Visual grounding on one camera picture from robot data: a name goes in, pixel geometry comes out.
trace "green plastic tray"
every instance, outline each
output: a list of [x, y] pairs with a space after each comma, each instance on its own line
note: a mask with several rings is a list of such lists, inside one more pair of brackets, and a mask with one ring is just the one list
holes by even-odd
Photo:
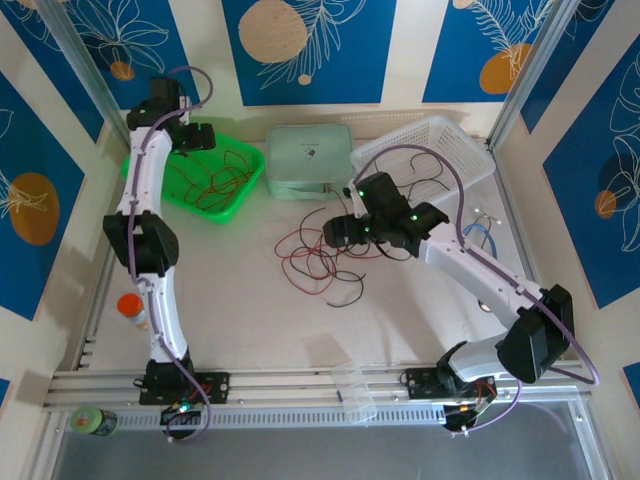
[[[162, 198], [212, 222], [227, 223], [255, 187], [264, 163], [264, 155], [257, 148], [216, 133], [213, 150], [189, 152], [186, 157], [178, 153], [169, 155]], [[127, 158], [120, 170], [123, 178], [128, 171]], [[234, 174], [240, 177], [245, 172], [251, 172], [246, 183], [236, 187]], [[211, 185], [219, 190], [212, 192]]]

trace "white wall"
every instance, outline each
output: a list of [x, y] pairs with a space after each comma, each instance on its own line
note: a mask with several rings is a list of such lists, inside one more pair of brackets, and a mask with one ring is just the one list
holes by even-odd
[[1, 13], [0, 44], [2, 74], [85, 174], [36, 318], [30, 322], [0, 307], [0, 377], [13, 386], [0, 419], [0, 465], [2, 478], [11, 480], [22, 469], [51, 375], [67, 347], [73, 350], [91, 300], [107, 246], [102, 215], [123, 155], [109, 135], [101, 146], [91, 141]]
[[[451, 0], [397, 0], [387, 75], [379, 105], [243, 107], [221, 0], [170, 0], [191, 65], [212, 75], [216, 93], [202, 110], [216, 129], [241, 140], [263, 141], [271, 126], [342, 122], [355, 138], [376, 138], [428, 114], [443, 113], [471, 135], [486, 136], [502, 102], [422, 104], [447, 4]], [[194, 74], [201, 94], [207, 86]]]
[[597, 410], [629, 479], [640, 475], [640, 410], [622, 367], [640, 360], [640, 290], [598, 310], [542, 164], [638, 36], [638, 18], [637, 0], [616, 0], [532, 134], [518, 119], [498, 151], [535, 269], [573, 295], [577, 337], [602, 376]]

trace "white floor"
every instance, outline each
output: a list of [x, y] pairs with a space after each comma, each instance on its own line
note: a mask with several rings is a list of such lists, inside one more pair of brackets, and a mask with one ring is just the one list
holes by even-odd
[[[298, 228], [308, 212], [327, 207], [307, 226], [321, 228], [341, 205], [331, 202], [278, 201], [264, 178], [237, 216], [215, 225], [174, 205], [163, 216], [180, 241], [176, 299], [184, 334], [197, 368], [304, 368], [348, 360], [361, 365], [435, 362], [461, 340], [502, 331], [475, 298], [436, 268], [417, 260], [386, 258], [340, 260], [340, 267], [366, 273], [363, 298], [335, 309], [359, 288], [336, 282], [325, 294], [307, 296], [283, 276], [276, 242]], [[439, 207], [454, 218], [457, 199]], [[474, 208], [502, 219], [492, 230], [499, 259], [522, 272], [520, 260], [493, 177], [467, 190], [465, 225]], [[479, 240], [481, 233], [473, 233]], [[116, 310], [118, 298], [135, 291], [119, 263], [102, 312], [90, 368], [144, 369], [148, 333]]]

